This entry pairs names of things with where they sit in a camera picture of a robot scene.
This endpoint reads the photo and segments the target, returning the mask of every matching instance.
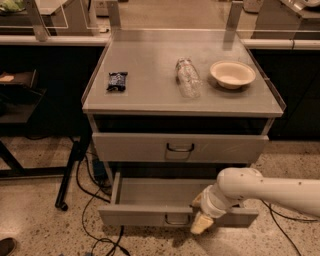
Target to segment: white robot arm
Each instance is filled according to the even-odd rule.
[[[299,1],[308,7],[317,7],[320,5],[319,0],[299,0]]]
[[[200,234],[213,220],[246,199],[261,199],[320,218],[320,180],[265,178],[253,168],[226,168],[195,200],[200,204],[191,232]]]

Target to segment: drawer cabinet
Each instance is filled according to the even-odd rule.
[[[249,166],[283,113],[274,91],[237,36],[223,31],[117,30],[88,85],[83,110],[97,154],[113,186],[99,208],[105,225],[190,226],[192,200],[220,169]],[[186,99],[175,75],[188,56],[201,79],[201,96]],[[226,90],[210,66],[229,59],[256,72],[255,81]],[[126,71],[125,92],[107,92],[108,74]],[[221,225],[247,226],[257,212],[232,208]]]

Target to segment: power cord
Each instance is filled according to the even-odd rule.
[[[297,254],[299,256],[302,256],[301,252],[299,251],[298,247],[296,246],[296,244],[291,240],[291,238],[288,236],[288,234],[282,229],[282,227],[280,226],[280,224],[277,222],[274,214],[279,215],[282,218],[288,219],[288,220],[293,220],[293,221],[299,221],[302,223],[314,223],[314,222],[318,222],[318,220],[312,220],[312,219],[299,219],[299,218],[291,218],[288,216],[285,216],[283,214],[280,214],[279,212],[275,211],[272,209],[272,204],[267,204],[266,202],[264,202],[263,200],[261,200],[262,203],[269,209],[270,215],[274,221],[274,223],[277,225],[277,227],[280,229],[280,231],[282,232],[282,234],[288,239],[288,241],[291,243],[291,245],[293,246],[293,248],[295,249],[295,251],[297,252]]]
[[[92,0],[88,1],[88,11],[90,11],[90,9],[91,9],[91,2],[92,2]]]
[[[100,191],[104,192],[104,191],[103,191],[103,188],[106,188],[106,187],[104,186],[104,184],[99,184],[99,183],[97,183],[97,182],[94,180],[94,178],[92,177],[92,174],[90,173],[89,160],[88,160],[87,155],[85,155],[85,159],[86,159],[86,164],[87,164],[86,166],[87,166],[87,170],[88,170],[90,179],[94,182],[94,184],[95,184],[96,186],[98,186],[98,191],[95,192],[95,193],[89,192],[88,190],[84,189],[84,188],[81,186],[80,181],[79,181],[79,169],[80,169],[80,165],[81,165],[82,161],[79,161],[78,166],[77,166],[77,171],[76,171],[76,181],[77,181],[77,184],[78,184],[79,188],[80,188],[83,192],[85,192],[86,194],[89,194],[89,195],[92,196],[91,199],[90,199],[90,200],[88,201],[88,203],[86,204],[85,208],[83,209],[82,218],[81,218],[81,220],[82,220],[82,227],[83,227],[85,233],[86,233],[89,237],[91,237],[91,238],[93,238],[94,240],[96,240],[95,244],[92,246],[91,255],[93,255],[94,249],[95,249],[95,247],[97,246],[97,244],[100,243],[100,242],[104,242],[104,243],[113,244],[113,247],[112,247],[112,248],[110,249],[110,251],[106,254],[106,256],[112,256],[112,255],[114,255],[117,248],[119,248],[125,255],[130,256],[129,251],[120,245],[120,241],[121,241],[121,238],[122,238],[123,233],[124,233],[124,227],[123,227],[123,226],[121,226],[119,238],[118,238],[118,240],[117,240],[116,242],[113,242],[113,241],[112,241],[111,239],[109,239],[109,238],[101,238],[101,239],[99,239],[99,238],[93,236],[92,234],[90,234],[90,233],[88,232],[88,230],[86,229],[85,221],[84,221],[84,216],[85,216],[85,212],[86,212],[87,208],[89,207],[89,205],[90,205],[90,203],[93,201],[93,199],[97,198],[97,199],[100,199],[100,200],[102,200],[102,201],[104,201],[104,202],[107,202],[107,203],[110,203],[110,200],[105,199],[105,198],[103,198],[103,197],[101,197],[101,196],[98,195],[98,193],[99,193]]]

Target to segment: closed drawer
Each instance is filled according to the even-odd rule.
[[[101,161],[253,163],[267,136],[94,133]]]

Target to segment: black cable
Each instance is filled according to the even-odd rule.
[[[120,241],[121,241],[121,238],[122,238],[122,236],[123,236],[123,233],[124,233],[124,227],[123,227],[123,226],[121,226],[120,235],[119,235],[119,238],[118,238],[118,240],[117,240],[116,242],[113,242],[111,239],[106,238],[106,237],[99,239],[99,238],[95,237],[94,235],[90,234],[89,231],[86,229],[85,221],[84,221],[85,212],[86,212],[88,206],[90,205],[90,203],[93,201],[93,199],[94,199],[94,198],[99,198],[99,197],[98,197],[98,193],[99,193],[100,190],[101,190],[101,189],[99,188],[98,191],[97,191],[95,194],[92,195],[92,197],[90,198],[90,200],[88,201],[88,203],[87,203],[86,206],[84,207],[84,209],[83,209],[83,211],[82,211],[82,217],[81,217],[81,223],[82,223],[83,230],[85,231],[85,233],[86,233],[89,237],[91,237],[91,238],[93,238],[94,240],[96,240],[95,244],[92,246],[91,255],[93,255],[93,251],[94,251],[95,247],[97,246],[97,244],[98,244],[99,242],[104,242],[104,243],[111,243],[111,244],[113,244],[113,247],[110,249],[110,251],[109,251],[106,255],[108,255],[108,256],[109,256],[109,255],[114,255],[114,252],[115,252],[116,248],[118,247],[125,255],[130,256],[130,253],[128,252],[128,250],[125,249],[124,247],[122,247],[122,246],[119,244]]]
[[[269,205],[268,205],[266,202],[264,202],[263,200],[261,200],[261,202],[262,202],[265,206],[267,206],[267,207],[269,208]],[[271,208],[271,210],[272,210],[273,213],[279,215],[279,216],[282,217],[282,218],[288,219],[288,220],[298,221],[298,222],[302,222],[302,223],[314,223],[314,222],[319,222],[319,220],[313,220],[313,219],[298,219],[298,218],[292,218],[292,217],[285,216],[285,215],[283,215],[283,214],[281,214],[281,213],[273,210],[272,208]]]
[[[104,191],[104,189],[108,189],[108,188],[110,188],[111,186],[105,186],[103,181],[102,181],[101,183],[99,183],[99,182],[97,182],[97,181],[94,179],[94,177],[92,176],[92,173],[90,172],[88,156],[87,156],[87,155],[84,155],[84,158],[86,159],[87,171],[88,171],[88,175],[89,175],[91,181],[92,181],[96,186],[98,186],[105,195],[111,196],[111,194],[108,194],[108,193],[106,193],[106,192]]]
[[[88,160],[87,155],[85,155],[85,159],[86,159],[86,163],[87,163],[88,173],[90,173],[89,160]],[[93,250],[95,249],[96,245],[97,245],[99,242],[105,242],[105,243],[111,243],[111,244],[113,244],[113,247],[112,247],[112,248],[110,249],[110,251],[107,253],[108,256],[109,256],[109,255],[114,255],[117,247],[118,247],[125,255],[130,256],[129,251],[128,251],[127,249],[125,249],[124,247],[122,247],[122,246],[119,244],[120,241],[121,241],[121,238],[122,238],[122,236],[123,236],[123,233],[124,233],[124,227],[123,227],[123,226],[121,226],[119,238],[118,238],[118,240],[117,240],[116,242],[113,242],[113,241],[112,241],[111,239],[109,239],[109,238],[101,238],[101,239],[99,239],[99,238],[93,236],[92,234],[90,234],[90,233],[88,232],[88,230],[86,229],[85,223],[84,223],[84,215],[85,215],[85,212],[86,212],[88,206],[89,206],[90,203],[92,202],[92,200],[93,200],[94,198],[98,198],[98,199],[101,199],[101,200],[103,200],[103,201],[105,201],[105,202],[108,202],[108,203],[110,203],[110,201],[107,200],[107,199],[105,199],[105,198],[103,198],[103,197],[98,196],[99,191],[103,191],[103,190],[102,190],[101,187],[100,187],[99,185],[97,185],[96,183],[95,183],[95,184],[99,187],[99,189],[98,189],[98,191],[97,191],[96,193],[94,193],[94,194],[91,193],[91,192],[89,192],[89,191],[87,191],[87,190],[85,190],[85,189],[81,186],[81,184],[80,184],[80,182],[79,182],[79,169],[80,169],[81,163],[82,163],[82,161],[79,161],[78,166],[77,166],[76,181],[77,181],[77,184],[78,184],[79,188],[80,188],[83,192],[85,192],[85,193],[87,193],[87,194],[89,194],[89,195],[92,196],[91,199],[90,199],[90,200],[88,201],[88,203],[86,204],[86,206],[85,206],[85,208],[84,208],[84,210],[83,210],[83,212],[82,212],[82,219],[81,219],[81,220],[82,220],[82,221],[81,221],[81,222],[82,222],[82,227],[83,227],[85,233],[86,233],[89,237],[91,237],[91,238],[93,238],[93,239],[96,240],[95,244],[93,245],[93,247],[92,247],[92,249],[91,249],[91,255],[93,255]]]
[[[93,193],[91,193],[90,191],[84,189],[84,188],[81,186],[81,184],[80,184],[80,181],[79,181],[79,169],[80,169],[81,163],[82,163],[82,161],[79,161],[79,162],[78,162],[78,166],[77,166],[77,170],[76,170],[76,182],[77,182],[77,185],[78,185],[78,187],[79,187],[84,193],[86,193],[86,194],[88,194],[88,195],[91,195],[91,196],[95,196],[95,195],[94,195]],[[103,198],[103,197],[101,197],[101,196],[96,195],[95,197],[98,198],[98,199],[100,199],[100,200],[102,200],[102,201],[104,201],[104,202],[110,203],[110,200],[105,199],[105,198]]]
[[[270,215],[274,221],[274,223],[278,226],[278,228],[280,229],[280,231],[282,232],[282,234],[288,239],[288,241],[291,243],[291,245],[293,246],[293,248],[296,250],[297,254],[299,256],[302,256],[302,254],[300,253],[298,247],[295,245],[295,243],[291,240],[291,238],[288,236],[288,234],[281,228],[281,226],[279,225],[279,223],[277,222],[276,218],[273,215],[273,209],[271,207],[271,204],[266,205],[269,208],[270,211]]]
[[[91,9],[91,0],[89,0],[88,2],[88,11],[90,11],[90,9]]]

